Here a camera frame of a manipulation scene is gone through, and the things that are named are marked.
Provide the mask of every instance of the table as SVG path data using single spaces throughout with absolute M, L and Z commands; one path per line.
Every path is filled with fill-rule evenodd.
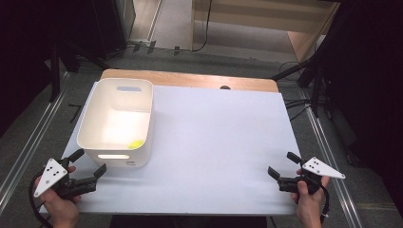
M 227 216 L 295 213 L 289 194 L 279 192 L 276 181 L 267 175 L 268 165 L 284 177 L 295 176 L 298 169 L 286 159 L 288 151 L 299 152 L 276 83 L 112 69 L 106 70 L 102 79 L 109 77 L 143 78 L 155 85 L 151 158 L 140 168 L 108 168 L 99 179 L 97 191 L 83 195 L 78 204 L 81 212 Z M 265 92 L 208 86 L 254 87 Z M 79 148 L 75 138 L 82 118 L 83 114 L 63 157 Z M 87 155 L 74 164 L 77 171 L 71 176 L 75 178 L 91 176 L 98 167 Z
M 194 22 L 207 20 L 209 5 L 210 0 L 192 1 L 191 47 Z M 317 0 L 214 0 L 210 22 L 286 30 L 296 57 L 302 62 L 320 35 L 326 34 L 338 6 Z

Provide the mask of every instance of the white tabletop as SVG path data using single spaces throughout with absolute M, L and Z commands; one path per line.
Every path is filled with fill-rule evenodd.
M 149 162 L 108 168 L 97 190 L 83 195 L 81 212 L 169 215 L 292 215 L 268 166 L 295 177 L 299 155 L 280 93 L 154 86 L 155 126 Z M 63 157 L 79 147 L 81 115 Z M 71 177 L 92 176 L 87 155 Z

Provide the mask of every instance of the white plastic bin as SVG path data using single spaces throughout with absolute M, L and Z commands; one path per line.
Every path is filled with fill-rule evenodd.
M 153 85 L 147 80 L 101 80 L 87 103 L 78 145 L 100 165 L 145 165 L 152 143 L 152 104 Z

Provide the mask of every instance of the white bracket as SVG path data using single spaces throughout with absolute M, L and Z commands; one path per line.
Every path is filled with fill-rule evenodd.
M 346 178 L 344 174 L 339 173 L 337 170 L 315 157 L 304 163 L 302 168 L 320 176 L 328 176 L 337 179 Z
M 44 174 L 42 175 L 33 196 L 36 198 L 40 197 L 45 191 L 47 191 L 51 186 L 53 186 L 53 184 L 55 184 L 65 175 L 67 175 L 67 170 L 55 159 L 49 159 L 48 164 L 45 167 Z

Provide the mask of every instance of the hand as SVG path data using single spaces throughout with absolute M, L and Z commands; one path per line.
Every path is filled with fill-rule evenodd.
M 75 169 L 75 166 L 71 166 L 67 171 L 72 173 Z M 40 179 L 41 177 L 36 179 L 35 186 L 38 185 Z M 81 196 L 75 197 L 72 201 L 61 199 L 53 189 L 49 188 L 40 198 L 41 201 L 45 202 L 45 207 L 53 217 L 54 228 L 73 228 L 76 226 L 79 212 L 74 203 L 78 202 Z
M 322 177 L 322 185 L 326 187 L 329 180 L 329 177 Z M 299 199 L 297 193 L 292 193 L 291 199 L 298 204 L 297 217 L 299 221 L 304 228 L 322 227 L 320 223 L 320 205 L 324 197 L 323 190 L 319 188 L 313 195 L 309 195 L 308 186 L 305 181 L 299 181 L 297 186 Z

